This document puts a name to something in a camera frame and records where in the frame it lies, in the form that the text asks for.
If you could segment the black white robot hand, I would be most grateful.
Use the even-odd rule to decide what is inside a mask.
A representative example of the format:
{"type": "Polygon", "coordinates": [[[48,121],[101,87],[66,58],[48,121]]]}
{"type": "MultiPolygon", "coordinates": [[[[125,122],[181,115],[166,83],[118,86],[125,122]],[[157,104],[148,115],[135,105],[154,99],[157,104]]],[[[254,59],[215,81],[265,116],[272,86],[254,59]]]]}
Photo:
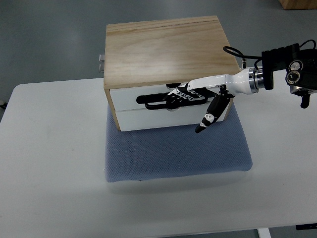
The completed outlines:
{"type": "Polygon", "coordinates": [[[176,109],[183,103],[213,97],[206,114],[195,129],[195,133],[200,133],[217,122],[231,99],[239,93],[252,95],[261,88],[264,88],[262,73],[248,67],[235,75],[224,74],[191,80],[172,90],[163,100],[169,109],[176,109]]]}

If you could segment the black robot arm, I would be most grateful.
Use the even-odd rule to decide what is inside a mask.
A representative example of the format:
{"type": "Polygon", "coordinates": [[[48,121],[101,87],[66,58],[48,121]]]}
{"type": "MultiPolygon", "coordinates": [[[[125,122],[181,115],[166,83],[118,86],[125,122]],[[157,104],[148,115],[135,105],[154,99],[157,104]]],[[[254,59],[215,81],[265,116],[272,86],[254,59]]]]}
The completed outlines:
{"type": "Polygon", "coordinates": [[[261,88],[272,90],[273,73],[279,70],[286,70],[285,82],[291,94],[302,98],[301,108],[306,109],[310,104],[310,95],[317,92],[317,43],[313,39],[263,51],[261,56],[245,55],[230,46],[224,46],[223,50],[241,58],[243,69],[246,68],[247,59],[255,60],[248,76],[252,93],[257,93],[261,88]]]}

